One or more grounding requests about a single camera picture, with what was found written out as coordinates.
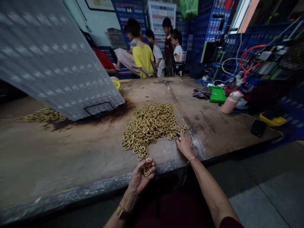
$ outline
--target floor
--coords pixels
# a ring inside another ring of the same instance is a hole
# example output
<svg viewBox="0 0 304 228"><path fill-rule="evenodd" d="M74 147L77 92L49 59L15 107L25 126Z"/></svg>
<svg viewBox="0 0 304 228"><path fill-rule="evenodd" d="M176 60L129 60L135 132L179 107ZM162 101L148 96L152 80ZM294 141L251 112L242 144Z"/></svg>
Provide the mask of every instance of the floor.
<svg viewBox="0 0 304 228"><path fill-rule="evenodd" d="M208 170L246 228L304 227L304 143L294 142L242 161ZM122 196L63 214L44 227L102 227Z"/></svg>

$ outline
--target pink thermos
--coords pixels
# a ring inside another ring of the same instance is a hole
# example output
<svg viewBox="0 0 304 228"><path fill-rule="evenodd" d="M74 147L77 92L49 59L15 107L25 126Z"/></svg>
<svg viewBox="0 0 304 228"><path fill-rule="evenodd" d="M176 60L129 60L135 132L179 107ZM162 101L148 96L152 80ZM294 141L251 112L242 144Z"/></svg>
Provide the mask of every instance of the pink thermos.
<svg viewBox="0 0 304 228"><path fill-rule="evenodd" d="M225 101L221 108L222 113L230 114L235 106L238 104L243 94L240 91L233 91Z"/></svg>

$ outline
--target worn table surface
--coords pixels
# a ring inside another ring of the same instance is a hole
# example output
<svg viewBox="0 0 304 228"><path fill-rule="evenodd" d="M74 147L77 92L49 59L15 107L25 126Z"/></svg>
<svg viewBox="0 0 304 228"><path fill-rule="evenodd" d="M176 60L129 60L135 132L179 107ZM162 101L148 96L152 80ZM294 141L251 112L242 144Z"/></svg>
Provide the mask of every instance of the worn table surface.
<svg viewBox="0 0 304 228"><path fill-rule="evenodd" d="M254 119L223 114L217 103L192 97L200 85L188 77L132 80L122 83L126 105L93 120L60 123L16 123L10 120L43 106L31 97L2 105L0 128L1 223L27 218L128 184L137 156L120 146L134 109L149 102L179 105L177 120L201 160L278 137L250 133ZM165 137L148 146L157 173L186 165L175 141Z"/></svg>

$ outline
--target yellow bowl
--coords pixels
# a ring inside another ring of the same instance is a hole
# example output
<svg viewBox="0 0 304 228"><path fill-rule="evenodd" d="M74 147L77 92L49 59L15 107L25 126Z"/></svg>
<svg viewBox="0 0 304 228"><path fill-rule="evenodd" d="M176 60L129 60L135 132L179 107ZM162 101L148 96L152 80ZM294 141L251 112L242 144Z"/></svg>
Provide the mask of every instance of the yellow bowl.
<svg viewBox="0 0 304 228"><path fill-rule="evenodd" d="M118 91L120 91L120 83L118 81L112 81L112 82L114 83L114 85L116 85Z"/></svg>
<svg viewBox="0 0 304 228"><path fill-rule="evenodd" d="M264 112L262 112L260 114L260 120L267 123L271 127L278 127L287 122L287 120L284 119L283 117L275 117L272 120L270 120L270 119L267 119L265 116L263 116L263 114L264 114Z"/></svg>

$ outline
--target yellow t-shirt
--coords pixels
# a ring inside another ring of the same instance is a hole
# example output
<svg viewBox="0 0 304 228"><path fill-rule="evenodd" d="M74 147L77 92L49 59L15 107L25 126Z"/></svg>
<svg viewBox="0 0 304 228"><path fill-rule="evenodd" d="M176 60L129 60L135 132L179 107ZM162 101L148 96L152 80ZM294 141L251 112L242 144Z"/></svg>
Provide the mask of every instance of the yellow t-shirt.
<svg viewBox="0 0 304 228"><path fill-rule="evenodd" d="M144 67L148 73L153 74L154 70L151 61L154 61L153 52L148 45L144 47L134 47L132 50L133 58L137 67ZM147 78L146 74L140 70L140 77Z"/></svg>

